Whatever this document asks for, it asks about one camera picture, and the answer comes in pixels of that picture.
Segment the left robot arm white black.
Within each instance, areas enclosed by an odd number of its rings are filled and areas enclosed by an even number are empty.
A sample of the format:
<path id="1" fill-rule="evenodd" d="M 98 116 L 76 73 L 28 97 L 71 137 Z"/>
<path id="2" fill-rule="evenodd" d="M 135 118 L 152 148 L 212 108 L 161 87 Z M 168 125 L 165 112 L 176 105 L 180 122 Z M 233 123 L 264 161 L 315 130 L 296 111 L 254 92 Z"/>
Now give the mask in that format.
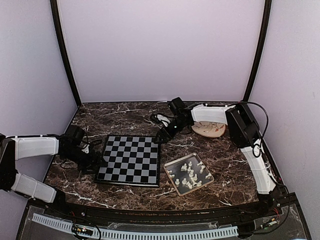
<path id="1" fill-rule="evenodd" d="M 65 133 L 0 136 L 0 188 L 51 204 L 60 218 L 67 218 L 70 206 L 63 191 L 19 172 L 20 160 L 49 159 L 59 156 L 72 161 L 83 174 L 94 174 L 102 165 L 102 153 L 95 150 L 100 140 L 89 141 L 85 130 L 71 125 Z"/>

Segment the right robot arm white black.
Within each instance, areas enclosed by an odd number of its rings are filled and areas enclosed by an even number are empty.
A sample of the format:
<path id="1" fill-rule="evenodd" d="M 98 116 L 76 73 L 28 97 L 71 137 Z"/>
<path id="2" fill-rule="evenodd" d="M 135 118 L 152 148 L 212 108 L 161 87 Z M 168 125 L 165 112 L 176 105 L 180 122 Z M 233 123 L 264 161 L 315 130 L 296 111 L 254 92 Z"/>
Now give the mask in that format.
<path id="1" fill-rule="evenodd" d="M 252 171 L 257 196 L 260 202 L 255 205 L 255 213 L 266 217 L 275 208 L 273 201 L 276 188 L 271 165 L 263 148 L 264 135 L 249 108 L 249 102 L 238 102 L 225 106 L 207 103 L 186 105 L 177 97 L 168 104 L 172 116 L 156 113 L 151 116 L 156 123 L 163 124 L 153 139 L 156 144 L 168 143 L 185 127 L 195 123 L 209 122 L 225 124 L 231 142 L 244 154 Z"/>

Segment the black grey chessboard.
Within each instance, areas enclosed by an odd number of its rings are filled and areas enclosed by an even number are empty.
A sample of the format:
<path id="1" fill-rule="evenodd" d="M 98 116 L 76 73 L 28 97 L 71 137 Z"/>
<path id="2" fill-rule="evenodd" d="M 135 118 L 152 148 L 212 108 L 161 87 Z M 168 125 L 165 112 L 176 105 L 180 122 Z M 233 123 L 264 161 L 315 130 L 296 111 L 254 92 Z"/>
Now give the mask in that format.
<path id="1" fill-rule="evenodd" d="M 158 188 L 160 163 L 161 145 L 152 136 L 109 134 L 94 182 Z"/>

